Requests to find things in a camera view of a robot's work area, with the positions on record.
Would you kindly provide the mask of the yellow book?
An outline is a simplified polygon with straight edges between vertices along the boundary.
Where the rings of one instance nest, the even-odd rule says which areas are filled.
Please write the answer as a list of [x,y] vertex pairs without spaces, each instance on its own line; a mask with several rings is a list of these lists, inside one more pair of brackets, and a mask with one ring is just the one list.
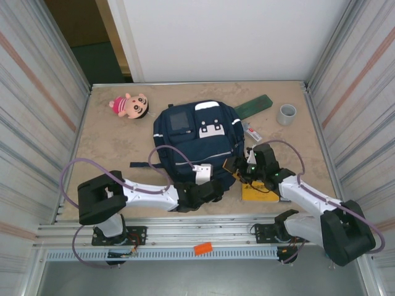
[[279,202],[280,198],[269,191],[264,183],[253,181],[252,184],[242,184],[242,200],[251,202]]

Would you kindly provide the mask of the clear eraser pack red label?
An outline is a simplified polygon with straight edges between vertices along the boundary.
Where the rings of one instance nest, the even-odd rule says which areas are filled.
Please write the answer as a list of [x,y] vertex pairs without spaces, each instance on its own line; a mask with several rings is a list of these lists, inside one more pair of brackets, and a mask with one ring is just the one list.
[[260,142],[262,140],[262,137],[259,135],[259,133],[255,129],[253,129],[249,123],[243,123],[243,130],[256,142]]

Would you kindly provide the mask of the navy blue backpack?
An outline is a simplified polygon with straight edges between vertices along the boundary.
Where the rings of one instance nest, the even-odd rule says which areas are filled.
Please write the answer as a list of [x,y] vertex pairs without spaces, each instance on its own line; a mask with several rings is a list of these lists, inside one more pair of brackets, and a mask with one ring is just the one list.
[[173,183],[195,183],[194,165],[213,166],[211,180],[219,180],[223,193],[235,183],[222,168],[229,157],[244,152],[244,131],[233,107],[219,101],[170,105],[153,125],[153,140],[160,162]]

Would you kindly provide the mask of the green pencil case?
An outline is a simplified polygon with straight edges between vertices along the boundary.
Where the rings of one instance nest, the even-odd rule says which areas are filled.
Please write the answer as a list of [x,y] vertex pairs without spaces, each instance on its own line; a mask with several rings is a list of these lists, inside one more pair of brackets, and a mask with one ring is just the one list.
[[272,100],[264,94],[235,107],[234,110],[239,118],[244,120],[259,112],[269,109],[272,105]]

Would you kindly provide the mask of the grey cup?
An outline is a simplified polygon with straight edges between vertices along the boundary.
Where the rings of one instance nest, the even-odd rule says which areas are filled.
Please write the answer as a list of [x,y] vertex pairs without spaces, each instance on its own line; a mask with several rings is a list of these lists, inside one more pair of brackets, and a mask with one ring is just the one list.
[[294,121],[297,109],[291,104],[284,104],[280,107],[276,116],[277,122],[282,126],[289,126]]

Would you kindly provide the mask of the orange block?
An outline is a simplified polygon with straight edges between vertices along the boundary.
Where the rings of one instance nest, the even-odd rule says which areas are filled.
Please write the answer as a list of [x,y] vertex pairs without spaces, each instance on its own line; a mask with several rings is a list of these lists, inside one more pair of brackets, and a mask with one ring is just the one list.
[[205,242],[203,244],[199,244],[194,246],[194,254],[195,256],[200,256],[203,254],[207,254],[213,251],[213,246],[210,242]]

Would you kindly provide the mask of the plush doll pink striped shirt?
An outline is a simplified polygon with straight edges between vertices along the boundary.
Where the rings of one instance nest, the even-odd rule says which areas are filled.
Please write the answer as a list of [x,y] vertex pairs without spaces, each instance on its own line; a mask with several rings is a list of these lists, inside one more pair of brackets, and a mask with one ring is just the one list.
[[118,117],[127,116],[128,119],[140,119],[149,112],[149,101],[144,94],[131,96],[126,93],[109,102],[109,107]]

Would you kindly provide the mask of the aluminium rail frame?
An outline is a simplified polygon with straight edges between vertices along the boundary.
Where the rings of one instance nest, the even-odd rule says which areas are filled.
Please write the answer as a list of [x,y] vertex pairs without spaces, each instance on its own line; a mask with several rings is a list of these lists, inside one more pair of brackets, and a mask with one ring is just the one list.
[[[269,215],[206,215],[174,216],[164,218],[126,219],[127,226],[148,228],[146,248],[194,247],[210,242],[214,247],[244,247],[256,244],[253,224],[272,224]],[[72,238],[80,227],[76,221],[60,221],[38,227],[35,249],[70,249]]]

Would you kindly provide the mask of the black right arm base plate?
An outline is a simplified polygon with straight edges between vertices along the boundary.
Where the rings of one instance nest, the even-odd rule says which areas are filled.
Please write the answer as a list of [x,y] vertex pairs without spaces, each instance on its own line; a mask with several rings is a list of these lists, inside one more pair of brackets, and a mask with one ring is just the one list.
[[291,236],[282,224],[259,224],[256,223],[250,229],[255,236],[257,244],[297,244],[303,242],[303,238]]

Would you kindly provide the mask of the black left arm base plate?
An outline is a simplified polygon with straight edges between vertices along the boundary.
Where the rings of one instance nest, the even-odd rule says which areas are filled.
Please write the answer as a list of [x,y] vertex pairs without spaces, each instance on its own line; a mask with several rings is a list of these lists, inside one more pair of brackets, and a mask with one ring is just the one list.
[[147,227],[145,226],[126,226],[122,234],[115,237],[106,237],[98,228],[93,228],[93,246],[140,246],[146,243]]

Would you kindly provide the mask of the white door frame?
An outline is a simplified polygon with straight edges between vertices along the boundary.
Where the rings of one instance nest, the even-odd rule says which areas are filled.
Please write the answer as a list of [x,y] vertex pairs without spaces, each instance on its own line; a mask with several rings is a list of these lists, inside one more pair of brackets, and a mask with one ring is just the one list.
[[128,18],[126,0],[95,0],[104,27],[124,76],[145,82],[143,69]]

